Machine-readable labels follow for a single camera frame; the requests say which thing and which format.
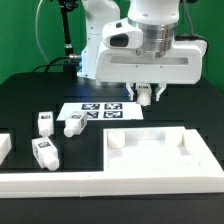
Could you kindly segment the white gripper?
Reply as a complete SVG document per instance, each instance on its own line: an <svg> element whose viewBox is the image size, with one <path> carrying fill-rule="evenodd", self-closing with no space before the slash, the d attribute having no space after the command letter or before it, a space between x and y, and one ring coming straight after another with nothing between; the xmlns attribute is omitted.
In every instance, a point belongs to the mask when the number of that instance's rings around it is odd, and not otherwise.
<svg viewBox="0 0 224 224"><path fill-rule="evenodd" d="M160 99L167 84L195 84L202 72L204 41L176 41L163 57L138 56L134 50L109 49L100 46L96 60L97 80L123 82L129 99L135 98L133 83L159 84L155 89Z"/></svg>

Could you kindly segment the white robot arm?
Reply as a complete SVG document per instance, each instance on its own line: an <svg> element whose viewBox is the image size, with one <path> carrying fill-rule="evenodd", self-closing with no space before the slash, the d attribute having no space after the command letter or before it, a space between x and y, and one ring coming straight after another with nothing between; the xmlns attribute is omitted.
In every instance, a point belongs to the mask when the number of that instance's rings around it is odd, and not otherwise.
<svg viewBox="0 0 224 224"><path fill-rule="evenodd" d="M199 81L207 43L177 39L180 0L129 0L125 18L113 0L81 0L87 44L78 76L95 83L124 83L141 105L169 84Z"/></svg>

